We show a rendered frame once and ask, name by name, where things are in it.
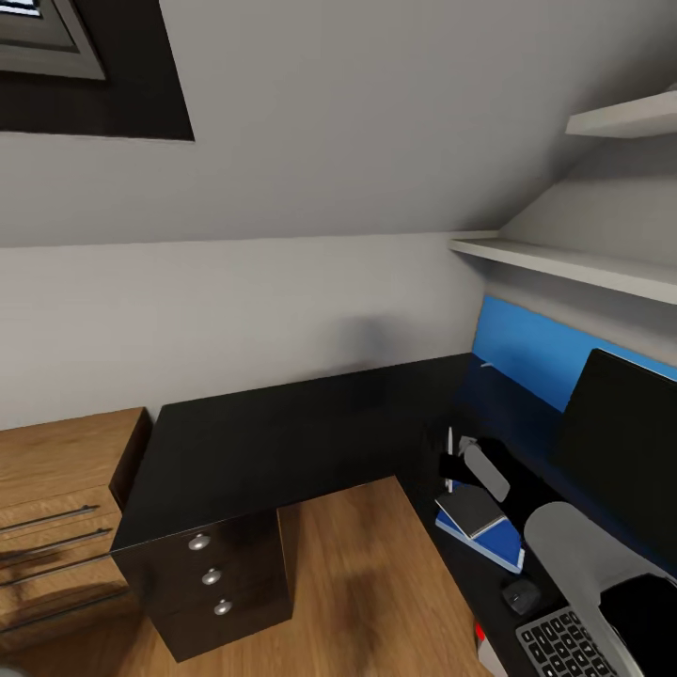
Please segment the monitor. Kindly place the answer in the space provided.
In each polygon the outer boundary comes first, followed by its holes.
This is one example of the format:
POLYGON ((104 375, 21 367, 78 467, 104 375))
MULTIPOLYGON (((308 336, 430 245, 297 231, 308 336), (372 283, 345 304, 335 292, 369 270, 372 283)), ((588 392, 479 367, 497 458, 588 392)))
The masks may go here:
POLYGON ((545 458, 677 572, 677 381, 592 349, 545 458))

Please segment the desktop computer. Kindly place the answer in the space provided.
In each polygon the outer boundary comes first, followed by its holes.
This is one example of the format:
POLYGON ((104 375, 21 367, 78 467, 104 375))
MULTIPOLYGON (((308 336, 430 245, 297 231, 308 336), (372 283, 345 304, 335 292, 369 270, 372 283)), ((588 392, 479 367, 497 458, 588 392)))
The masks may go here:
POLYGON ((476 624, 476 632, 479 636, 478 659, 496 677, 509 677, 499 662, 496 653, 484 635, 479 624, 476 624))

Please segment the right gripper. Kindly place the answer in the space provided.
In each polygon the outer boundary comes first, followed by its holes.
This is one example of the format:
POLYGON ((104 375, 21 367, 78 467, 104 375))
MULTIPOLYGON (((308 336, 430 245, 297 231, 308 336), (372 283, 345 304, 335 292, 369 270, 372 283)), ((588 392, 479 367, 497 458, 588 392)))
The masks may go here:
POLYGON ((461 472, 461 457, 442 453, 439 456, 438 476, 448 481, 458 481, 462 485, 475 485, 486 489, 480 481, 467 480, 461 472))

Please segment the keyboard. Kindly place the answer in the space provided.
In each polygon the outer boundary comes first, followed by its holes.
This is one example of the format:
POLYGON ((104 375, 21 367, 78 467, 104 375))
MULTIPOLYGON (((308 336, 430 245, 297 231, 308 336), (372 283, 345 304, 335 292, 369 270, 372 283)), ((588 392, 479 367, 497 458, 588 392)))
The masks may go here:
POLYGON ((540 677, 619 677, 571 606, 515 630, 540 677))

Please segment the folder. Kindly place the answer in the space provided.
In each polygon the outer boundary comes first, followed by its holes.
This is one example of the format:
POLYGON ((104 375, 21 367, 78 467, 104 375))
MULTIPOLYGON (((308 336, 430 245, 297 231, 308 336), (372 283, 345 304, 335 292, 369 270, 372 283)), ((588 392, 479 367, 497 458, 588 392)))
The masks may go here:
MULTIPOLYGON (((458 481, 451 481, 449 492, 461 485, 458 481)), ((438 513, 435 524, 515 575, 521 574, 527 542, 508 518, 470 541, 443 510, 438 513)))

